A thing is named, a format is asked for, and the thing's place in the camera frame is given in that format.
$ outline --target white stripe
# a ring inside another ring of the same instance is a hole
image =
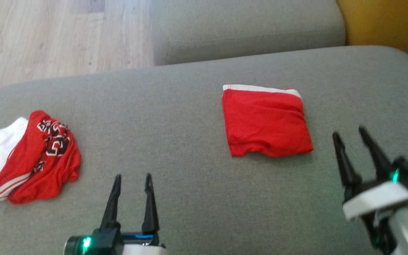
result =
[[[223,86],[223,90],[233,89],[233,90],[243,90],[243,91],[256,91],[256,92],[272,92],[272,93],[285,93],[300,97],[300,94],[295,89],[274,89],[273,87],[260,87],[253,85],[242,85],[242,84],[227,84]]]
[[[0,200],[4,200],[7,198],[7,196],[9,195],[10,192],[12,192],[13,189],[15,189],[16,187],[20,186],[21,184],[25,183],[27,180],[29,179],[29,177],[27,177],[24,180],[21,180],[19,183],[16,183],[14,185],[12,185],[11,187],[9,187],[7,190],[5,190],[4,192],[2,192],[0,194]]]
[[[31,175],[31,173],[24,174],[22,176],[18,176],[17,178],[11,179],[10,181],[6,182],[0,187],[0,193],[3,192],[5,189],[13,185],[14,183],[21,181],[24,178],[27,178]]]

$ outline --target green light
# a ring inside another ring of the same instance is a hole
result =
[[[90,238],[90,237],[86,237],[86,238],[83,240],[83,248],[87,250],[87,249],[89,248],[89,246],[91,246],[91,238]]]
[[[399,173],[400,173],[400,170],[399,170],[399,169],[397,169],[397,170],[394,171],[393,173],[390,173],[390,179],[391,179],[393,182],[398,182],[398,179],[399,179],[399,177],[400,177]]]

